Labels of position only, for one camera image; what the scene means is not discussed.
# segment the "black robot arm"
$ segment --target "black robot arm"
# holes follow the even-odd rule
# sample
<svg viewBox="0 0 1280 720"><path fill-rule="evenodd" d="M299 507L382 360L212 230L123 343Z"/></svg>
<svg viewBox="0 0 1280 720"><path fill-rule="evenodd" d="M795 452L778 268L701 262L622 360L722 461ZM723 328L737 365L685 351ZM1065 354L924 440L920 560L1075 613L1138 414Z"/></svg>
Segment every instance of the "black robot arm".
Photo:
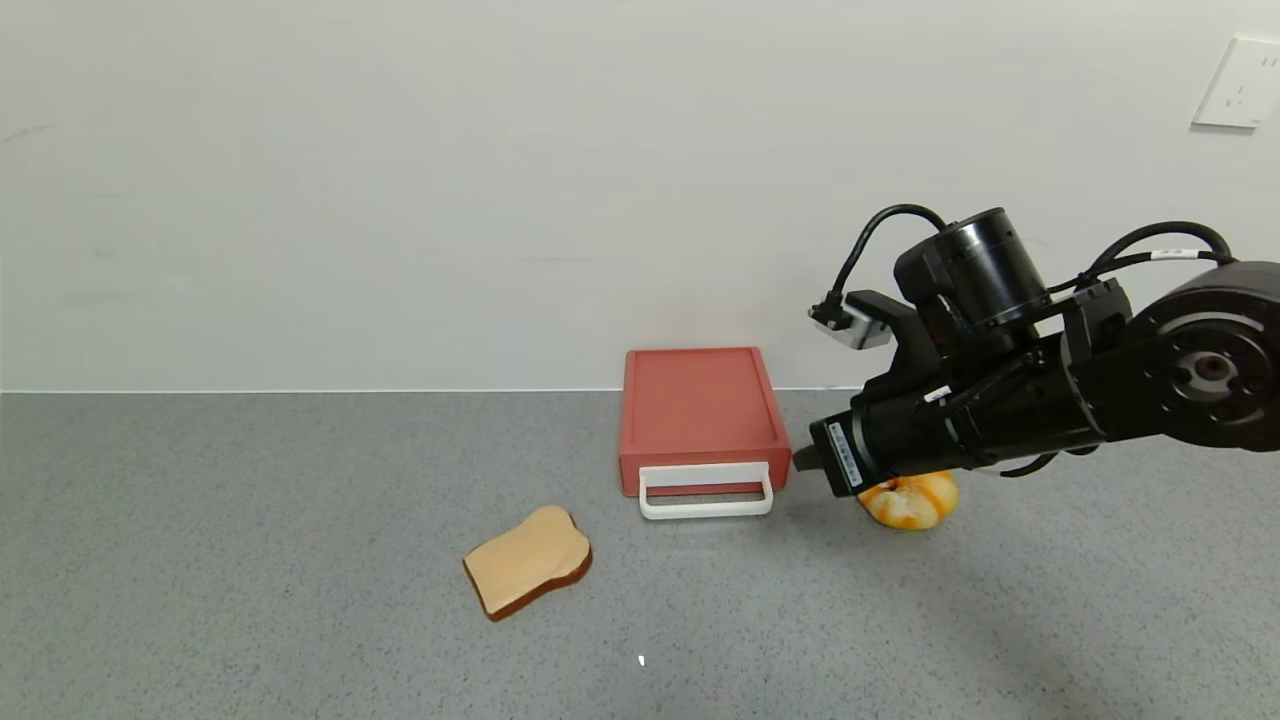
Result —
<svg viewBox="0 0 1280 720"><path fill-rule="evenodd" d="M1120 255L1170 232L1208 250ZM1160 259L1219 266L1133 316L1120 284L1100 275ZM1007 215L993 209L911 247L893 275L911 305L837 291L809 311L852 347L897 340L890 370L847 411L813 423L813 447L796 454L797 468L822 466L838 496L901 475L1038 456L1006 473L1029 474L1057 452L1153 434L1280 448L1280 264L1234 261L1210 228L1140 228L1076 278L1046 288ZM1041 337L1036 323L1052 316L1062 332Z"/></svg>

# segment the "toast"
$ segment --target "toast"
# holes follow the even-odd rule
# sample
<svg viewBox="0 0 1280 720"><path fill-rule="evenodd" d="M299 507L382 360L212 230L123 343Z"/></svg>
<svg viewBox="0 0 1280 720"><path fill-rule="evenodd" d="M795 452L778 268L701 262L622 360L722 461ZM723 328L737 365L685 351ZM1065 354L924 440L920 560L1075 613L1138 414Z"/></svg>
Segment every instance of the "toast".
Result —
<svg viewBox="0 0 1280 720"><path fill-rule="evenodd" d="M567 510L548 505L468 552L462 566L485 615L498 621L580 580L591 566L591 543Z"/></svg>

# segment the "electrical outlet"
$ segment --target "electrical outlet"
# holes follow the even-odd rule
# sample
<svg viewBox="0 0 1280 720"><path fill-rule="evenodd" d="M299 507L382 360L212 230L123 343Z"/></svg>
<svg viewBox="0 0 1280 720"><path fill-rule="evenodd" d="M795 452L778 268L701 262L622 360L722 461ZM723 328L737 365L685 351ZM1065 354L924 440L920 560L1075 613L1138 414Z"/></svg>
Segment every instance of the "electrical outlet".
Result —
<svg viewBox="0 0 1280 720"><path fill-rule="evenodd" d="M1280 100L1280 42L1236 37L1196 111L1193 123L1256 128Z"/></svg>

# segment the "black cable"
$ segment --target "black cable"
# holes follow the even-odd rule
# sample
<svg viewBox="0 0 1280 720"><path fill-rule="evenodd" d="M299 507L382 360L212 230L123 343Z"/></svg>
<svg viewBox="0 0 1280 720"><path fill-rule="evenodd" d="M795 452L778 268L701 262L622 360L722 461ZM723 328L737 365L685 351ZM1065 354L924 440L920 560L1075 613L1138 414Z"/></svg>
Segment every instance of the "black cable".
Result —
<svg viewBox="0 0 1280 720"><path fill-rule="evenodd" d="M942 232L947 227L937 213L923 205L890 205L879 213L876 213L872 219L867 222L867 227L864 227L861 234L858 236L858 242L854 243L854 249L849 251L849 259L845 260L845 264L840 268L840 273L836 274L836 282L831 286L831 293L837 299L844 293L845 282L849 281L849 273L854 272L854 265L856 265L858 259L863 256L863 250L867 249L867 241L872 238L872 233L876 232L876 228L878 228L881 223L893 215L915 215L918 218L924 218L938 232Z"/></svg>
<svg viewBox="0 0 1280 720"><path fill-rule="evenodd" d="M1217 231L1215 231L1213 228L1208 225L1202 225L1199 223L1189 223L1187 220L1167 220L1164 223L1152 223L1149 225L1143 225L1133 231L1132 233L1121 237L1120 240L1112 242L1111 247L1103 250L1102 255L1098 255L1098 259L1094 260L1092 265L1089 265L1089 269L1085 270L1085 273L1096 274L1094 270L1097 268L1102 266L1106 263L1110 263L1111 260L1115 260L1121 252L1137 245L1139 241L1147 240L1148 237L1155 237L1157 234L1171 234L1171 233L1189 234L1192 237L1204 241L1204 245L1207 245L1212 252L1217 252L1219 255L1226 255L1226 256L1231 255L1230 246L1226 245L1226 241L1222 238L1222 236L1219 234Z"/></svg>
<svg viewBox="0 0 1280 720"><path fill-rule="evenodd" d="M1023 465L1021 468L1014 468L1012 470L1005 470L1000 474L1001 478L1025 478L1037 470L1043 470L1044 465L1048 465L1057 457L1056 452L1046 452L1036 460Z"/></svg>
<svg viewBox="0 0 1280 720"><path fill-rule="evenodd" d="M1176 259L1176 260L1213 260L1219 265L1226 265L1229 263L1235 263L1235 258L1231 258L1228 254L1216 252L1216 251L1212 251L1212 250L1201 250L1201 251L1198 251L1196 254L1194 258L1181 258L1181 256L1178 256L1178 258L1170 258L1170 259ZM1048 288L1048 293L1052 295L1055 292L1061 292L1064 290L1070 290L1073 287L1074 288L1080 288L1080 287L1083 287L1085 284L1089 284L1092 282L1097 282L1098 275L1102 275L1105 273L1112 273L1112 272L1119 270L1121 268L1128 268L1130 265L1137 265L1139 263L1151 263L1153 260L1158 260L1158 258L1152 258L1151 252L1135 252L1133 255L1123 255L1120 258L1114 258L1114 259L1103 263L1101 266L1096 266L1097 263L1094 263L1094 266L1091 266L1088 270L1080 273L1079 275L1076 275L1076 277L1074 277L1074 278L1071 278L1071 279L1069 279L1069 281L1066 281L1064 283L1059 283L1059 284Z"/></svg>

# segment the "gray countertop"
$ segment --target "gray countertop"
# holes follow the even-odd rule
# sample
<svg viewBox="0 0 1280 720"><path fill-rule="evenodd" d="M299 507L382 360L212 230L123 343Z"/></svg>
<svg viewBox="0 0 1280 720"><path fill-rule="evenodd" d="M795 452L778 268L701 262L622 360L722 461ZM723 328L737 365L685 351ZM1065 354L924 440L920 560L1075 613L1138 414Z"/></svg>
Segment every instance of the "gray countertop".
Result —
<svg viewBox="0 0 1280 720"><path fill-rule="evenodd" d="M845 405L780 395L792 442ZM901 533L820 474L649 523L618 396L4 396L0 717L1275 717L1280 456L959 475ZM540 505L595 562L492 624Z"/></svg>

